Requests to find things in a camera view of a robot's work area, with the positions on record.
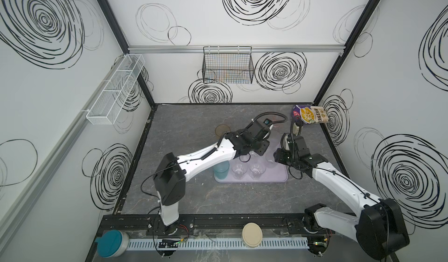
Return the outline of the teal plastic cup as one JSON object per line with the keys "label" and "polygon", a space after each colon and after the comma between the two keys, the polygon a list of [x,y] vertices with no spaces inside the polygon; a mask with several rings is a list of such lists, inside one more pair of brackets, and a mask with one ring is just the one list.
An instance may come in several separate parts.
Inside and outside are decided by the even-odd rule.
{"label": "teal plastic cup", "polygon": [[225,179],[229,172],[230,164],[228,161],[221,162],[213,166],[213,172],[217,179]]}

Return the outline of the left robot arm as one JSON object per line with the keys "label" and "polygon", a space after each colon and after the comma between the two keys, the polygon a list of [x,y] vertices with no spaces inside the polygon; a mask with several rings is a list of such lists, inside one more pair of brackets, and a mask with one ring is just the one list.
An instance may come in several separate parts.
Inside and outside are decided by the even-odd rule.
{"label": "left robot arm", "polygon": [[274,122],[253,119],[248,126],[237,131],[225,132],[219,140],[196,152],[175,156],[166,154],[152,179],[159,200],[159,216],[164,226],[170,227],[179,220],[179,201],[186,194],[186,183],[197,174],[223,162],[255,152],[262,156],[270,142],[269,136]]}

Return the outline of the lilac plastic tray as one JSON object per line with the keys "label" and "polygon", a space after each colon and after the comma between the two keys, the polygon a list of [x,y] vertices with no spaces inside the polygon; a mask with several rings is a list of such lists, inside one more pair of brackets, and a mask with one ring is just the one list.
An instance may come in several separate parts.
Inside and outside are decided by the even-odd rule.
{"label": "lilac plastic tray", "polygon": [[[248,166],[248,171],[242,179],[235,179],[233,177],[232,165],[238,162],[246,163]],[[283,183],[288,180],[287,167],[282,164],[278,164],[273,169],[268,169],[266,167],[267,170],[265,174],[263,174],[260,179],[253,180],[250,177],[249,166],[256,162],[263,162],[266,164],[265,154],[263,156],[258,156],[256,153],[251,152],[248,155],[237,157],[236,159],[229,161],[230,164],[229,172],[225,179],[219,180],[215,176],[214,178],[218,183]]]}

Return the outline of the yellow plastic cup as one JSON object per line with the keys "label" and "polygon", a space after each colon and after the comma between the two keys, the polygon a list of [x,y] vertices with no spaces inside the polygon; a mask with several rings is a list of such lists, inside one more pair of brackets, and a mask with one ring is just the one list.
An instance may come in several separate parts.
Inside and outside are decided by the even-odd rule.
{"label": "yellow plastic cup", "polygon": [[223,134],[231,132],[231,128],[226,124],[220,124],[215,128],[215,135],[221,137]]}

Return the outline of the frosted dotted glass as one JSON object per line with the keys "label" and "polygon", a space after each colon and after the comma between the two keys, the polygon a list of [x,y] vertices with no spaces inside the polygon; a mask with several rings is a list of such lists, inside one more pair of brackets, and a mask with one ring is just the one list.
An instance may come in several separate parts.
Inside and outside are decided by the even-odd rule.
{"label": "frosted dotted glass", "polygon": [[251,164],[249,166],[249,170],[250,170],[250,177],[253,180],[258,180],[258,179],[261,178],[261,176],[263,174],[265,174],[267,168],[266,168],[265,163],[263,163],[263,162],[256,162],[256,163],[253,163],[253,164]]}
{"label": "frosted dotted glass", "polygon": [[278,163],[275,161],[275,151],[269,150],[265,153],[265,159],[266,159],[266,167],[268,169],[275,168]]}

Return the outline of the clear glass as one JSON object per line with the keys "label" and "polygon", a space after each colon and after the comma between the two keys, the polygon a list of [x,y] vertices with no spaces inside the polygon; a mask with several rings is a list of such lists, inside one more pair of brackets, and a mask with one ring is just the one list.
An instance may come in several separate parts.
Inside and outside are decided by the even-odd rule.
{"label": "clear glass", "polygon": [[235,179],[242,179],[248,171],[248,166],[246,163],[235,163],[232,165],[233,177]]}

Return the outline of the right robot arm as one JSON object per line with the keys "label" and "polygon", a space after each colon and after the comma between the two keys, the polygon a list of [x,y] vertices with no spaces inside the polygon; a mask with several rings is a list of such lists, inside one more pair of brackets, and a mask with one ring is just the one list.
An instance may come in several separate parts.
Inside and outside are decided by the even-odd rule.
{"label": "right robot arm", "polygon": [[316,204],[304,212],[304,228],[310,233],[331,229],[356,241],[375,260],[385,259],[410,244],[398,203],[368,192],[320,154],[311,154],[302,136],[284,134],[274,153],[277,163],[293,167],[321,183],[342,200],[352,214]]}

